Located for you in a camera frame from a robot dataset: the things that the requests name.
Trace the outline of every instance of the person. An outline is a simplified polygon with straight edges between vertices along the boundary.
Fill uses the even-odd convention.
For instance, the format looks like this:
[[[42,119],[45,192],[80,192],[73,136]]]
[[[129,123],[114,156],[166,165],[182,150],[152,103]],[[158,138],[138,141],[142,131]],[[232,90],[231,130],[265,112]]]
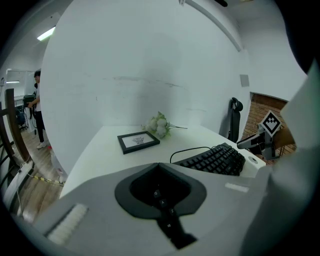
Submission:
[[[35,117],[36,128],[38,129],[38,135],[39,135],[39,140],[40,140],[39,145],[36,147],[38,150],[41,148],[44,148],[46,146],[46,143],[44,140],[45,124],[44,124],[44,120],[42,118],[40,94],[39,94],[40,76],[41,76],[41,70],[37,70],[34,73],[34,79],[37,84],[37,88],[35,90],[35,100],[28,104],[28,108],[30,108],[30,109],[33,107],[33,105],[36,105],[34,117]]]

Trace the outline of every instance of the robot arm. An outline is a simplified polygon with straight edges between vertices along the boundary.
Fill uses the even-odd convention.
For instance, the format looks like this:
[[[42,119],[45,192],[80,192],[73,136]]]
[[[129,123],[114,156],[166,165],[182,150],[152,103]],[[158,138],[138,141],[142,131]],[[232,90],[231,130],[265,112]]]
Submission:
[[[254,155],[262,155],[267,160],[277,159],[273,137],[258,124],[258,133],[251,135],[237,143],[238,149],[249,149]]]

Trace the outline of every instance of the yellow tape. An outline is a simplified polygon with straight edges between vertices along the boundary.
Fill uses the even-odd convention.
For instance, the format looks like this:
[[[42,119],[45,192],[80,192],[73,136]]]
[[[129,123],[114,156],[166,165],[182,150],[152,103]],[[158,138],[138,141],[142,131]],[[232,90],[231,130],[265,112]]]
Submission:
[[[64,182],[60,182],[58,180],[51,180],[51,179],[46,179],[46,178],[43,178],[43,177],[38,177],[38,176],[32,176],[30,175],[30,177],[32,178],[35,178],[36,180],[41,180],[43,182],[48,182],[48,183],[51,183],[51,184],[54,184],[54,185],[59,185],[59,186],[64,186]]]

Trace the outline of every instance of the black and white fiducial marker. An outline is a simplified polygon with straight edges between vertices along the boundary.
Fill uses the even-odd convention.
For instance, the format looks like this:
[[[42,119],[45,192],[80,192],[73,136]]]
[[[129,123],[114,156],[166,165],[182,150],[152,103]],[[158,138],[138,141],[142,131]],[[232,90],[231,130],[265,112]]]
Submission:
[[[279,130],[282,123],[279,118],[271,110],[269,110],[268,114],[266,114],[260,124],[267,131],[267,133],[273,137]]]

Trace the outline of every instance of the brick wall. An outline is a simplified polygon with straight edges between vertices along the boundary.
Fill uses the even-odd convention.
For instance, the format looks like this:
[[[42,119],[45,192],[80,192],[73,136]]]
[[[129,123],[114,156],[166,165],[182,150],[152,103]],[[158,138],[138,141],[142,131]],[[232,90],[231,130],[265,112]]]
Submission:
[[[280,110],[286,105],[286,101],[273,98],[270,96],[253,94],[251,99],[250,111],[245,128],[243,131],[242,139],[256,134],[258,132],[258,124],[263,120],[266,114],[271,110],[282,122],[283,127],[286,127],[286,123],[282,116],[280,115]],[[296,150],[296,145],[287,145],[284,147],[283,154],[288,155]],[[265,160],[262,156],[258,155],[262,160],[264,160],[268,165],[272,165],[276,160]]]

